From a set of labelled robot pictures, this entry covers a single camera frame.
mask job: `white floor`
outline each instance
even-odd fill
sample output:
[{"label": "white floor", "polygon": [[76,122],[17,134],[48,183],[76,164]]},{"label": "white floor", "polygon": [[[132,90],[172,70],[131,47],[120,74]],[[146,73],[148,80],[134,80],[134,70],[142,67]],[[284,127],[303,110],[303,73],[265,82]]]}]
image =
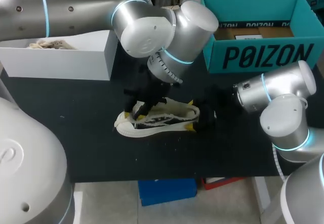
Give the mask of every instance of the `white floor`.
[{"label": "white floor", "polygon": [[259,224],[250,179],[194,198],[142,207],[136,181],[76,184],[74,224]]}]

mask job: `black tabletop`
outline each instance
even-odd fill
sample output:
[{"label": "black tabletop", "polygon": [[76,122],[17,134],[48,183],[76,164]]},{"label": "black tabletop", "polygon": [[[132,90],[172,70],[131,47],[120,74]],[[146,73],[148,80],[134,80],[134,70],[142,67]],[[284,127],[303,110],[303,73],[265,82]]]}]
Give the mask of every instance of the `black tabletop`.
[{"label": "black tabletop", "polygon": [[[278,175],[259,114],[243,114],[230,125],[201,133],[133,139],[113,130],[123,110],[123,89],[132,86],[146,60],[131,58],[118,46],[111,81],[9,78],[5,72],[2,80],[21,109],[61,141],[73,182]],[[227,87],[254,75],[209,75],[200,55],[170,98],[189,102],[212,83]],[[317,93],[308,99],[308,123],[324,128],[324,82],[317,68],[314,75]],[[280,164],[284,174],[300,166],[283,159]]]}]

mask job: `white shoebox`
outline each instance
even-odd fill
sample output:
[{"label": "white shoebox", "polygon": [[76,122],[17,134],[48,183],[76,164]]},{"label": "white shoebox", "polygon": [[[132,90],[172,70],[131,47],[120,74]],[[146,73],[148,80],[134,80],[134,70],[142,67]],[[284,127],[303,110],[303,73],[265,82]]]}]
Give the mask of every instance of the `white shoebox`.
[{"label": "white shoebox", "polygon": [[[77,50],[28,49],[39,40],[65,40]],[[113,31],[0,42],[9,77],[110,80],[118,39]]]}]

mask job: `sneaker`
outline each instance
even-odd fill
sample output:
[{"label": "sneaker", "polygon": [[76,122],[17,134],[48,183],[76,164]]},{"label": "sneaker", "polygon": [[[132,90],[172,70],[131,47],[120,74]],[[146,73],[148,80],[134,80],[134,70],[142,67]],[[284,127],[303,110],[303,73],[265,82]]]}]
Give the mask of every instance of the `sneaker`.
[{"label": "sneaker", "polygon": [[[114,124],[117,131],[125,137],[147,137],[164,131],[195,131],[193,124],[198,121],[199,108],[166,98],[167,103],[153,106],[144,118],[134,120],[132,114],[122,112]],[[133,114],[143,105],[137,102]]]}]

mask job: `robotic arm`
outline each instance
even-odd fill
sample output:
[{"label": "robotic arm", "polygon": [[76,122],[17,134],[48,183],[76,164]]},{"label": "robotic arm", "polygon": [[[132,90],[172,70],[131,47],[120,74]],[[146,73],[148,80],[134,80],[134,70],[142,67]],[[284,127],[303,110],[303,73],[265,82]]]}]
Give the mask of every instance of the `robotic arm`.
[{"label": "robotic arm", "polygon": [[178,10],[154,7],[151,0],[0,0],[0,4],[0,41],[114,30],[130,56],[150,56],[152,80],[133,92],[126,106],[131,112],[134,102],[145,101],[138,115],[165,97],[170,84],[182,83],[181,76],[218,28],[215,15],[195,2],[185,2]]}]

